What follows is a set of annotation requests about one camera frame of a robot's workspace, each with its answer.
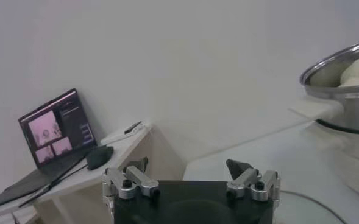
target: white object in pot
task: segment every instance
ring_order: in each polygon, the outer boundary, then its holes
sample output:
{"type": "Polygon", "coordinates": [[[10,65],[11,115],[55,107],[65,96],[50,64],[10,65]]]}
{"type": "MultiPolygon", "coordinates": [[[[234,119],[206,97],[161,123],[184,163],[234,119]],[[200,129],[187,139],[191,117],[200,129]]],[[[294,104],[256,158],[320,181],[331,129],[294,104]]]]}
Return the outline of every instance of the white object in pot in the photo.
{"type": "Polygon", "coordinates": [[[359,86],[359,77],[350,77],[339,87],[347,87],[347,86],[359,86]]]}
{"type": "Polygon", "coordinates": [[[340,77],[341,85],[344,86],[359,86],[359,59],[355,60],[340,77]]]}

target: laptop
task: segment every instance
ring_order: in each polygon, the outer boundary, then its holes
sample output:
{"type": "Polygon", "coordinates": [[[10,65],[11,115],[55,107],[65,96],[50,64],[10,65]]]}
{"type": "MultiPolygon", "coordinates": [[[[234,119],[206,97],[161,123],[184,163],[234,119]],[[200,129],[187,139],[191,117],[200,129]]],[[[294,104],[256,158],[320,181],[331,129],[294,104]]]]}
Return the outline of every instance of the laptop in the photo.
{"type": "Polygon", "coordinates": [[[96,146],[76,89],[18,119],[37,169],[0,194],[0,205],[58,180],[96,146]]]}

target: image on screen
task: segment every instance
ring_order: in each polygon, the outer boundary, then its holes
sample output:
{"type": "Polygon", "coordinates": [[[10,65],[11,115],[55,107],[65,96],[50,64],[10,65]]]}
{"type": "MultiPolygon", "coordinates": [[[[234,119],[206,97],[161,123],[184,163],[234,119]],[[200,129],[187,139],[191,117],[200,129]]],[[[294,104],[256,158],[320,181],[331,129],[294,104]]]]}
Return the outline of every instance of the image on screen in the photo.
{"type": "Polygon", "coordinates": [[[37,150],[35,152],[35,154],[37,156],[38,162],[40,162],[40,163],[45,162],[45,161],[49,161],[54,157],[50,145],[37,150]]]}
{"type": "Polygon", "coordinates": [[[55,150],[56,155],[61,155],[62,153],[68,152],[72,149],[71,142],[68,137],[65,137],[57,142],[53,143],[53,149],[55,150]]]}
{"type": "Polygon", "coordinates": [[[37,147],[62,137],[62,132],[60,131],[59,124],[56,121],[53,111],[29,122],[29,127],[37,147]]]}

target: computer mouse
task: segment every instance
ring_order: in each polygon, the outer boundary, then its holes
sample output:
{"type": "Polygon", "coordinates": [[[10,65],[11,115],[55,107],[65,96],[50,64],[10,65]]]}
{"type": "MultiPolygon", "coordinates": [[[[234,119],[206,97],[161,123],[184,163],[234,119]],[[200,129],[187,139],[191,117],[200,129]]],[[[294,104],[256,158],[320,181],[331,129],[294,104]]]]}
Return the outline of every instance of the computer mouse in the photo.
{"type": "Polygon", "coordinates": [[[112,146],[92,150],[86,157],[87,169],[95,170],[98,167],[101,167],[103,164],[110,160],[113,153],[114,148],[112,146]]]}

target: metal bracket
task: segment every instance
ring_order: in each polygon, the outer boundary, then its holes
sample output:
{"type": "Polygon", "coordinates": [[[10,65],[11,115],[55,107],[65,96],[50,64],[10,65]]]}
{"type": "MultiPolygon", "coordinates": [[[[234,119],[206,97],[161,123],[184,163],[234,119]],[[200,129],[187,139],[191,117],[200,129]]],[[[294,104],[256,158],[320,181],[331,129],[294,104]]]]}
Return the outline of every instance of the metal bracket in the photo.
{"type": "Polygon", "coordinates": [[[276,171],[266,171],[258,182],[251,185],[251,197],[255,201],[274,201],[274,209],[279,205],[281,180],[276,171]]]}
{"type": "Polygon", "coordinates": [[[143,195],[150,198],[160,195],[159,182],[149,178],[135,166],[126,167],[125,176],[140,187],[143,195]]]}
{"type": "Polygon", "coordinates": [[[227,183],[227,195],[230,198],[241,198],[244,196],[246,188],[258,181],[259,171],[248,168],[238,178],[227,183]]]}
{"type": "Polygon", "coordinates": [[[136,184],[133,184],[132,181],[125,178],[124,175],[116,168],[106,169],[103,178],[104,183],[106,182],[108,185],[104,186],[104,188],[106,188],[107,192],[110,194],[108,196],[114,196],[115,193],[118,193],[118,197],[124,200],[135,197],[136,184]]]}

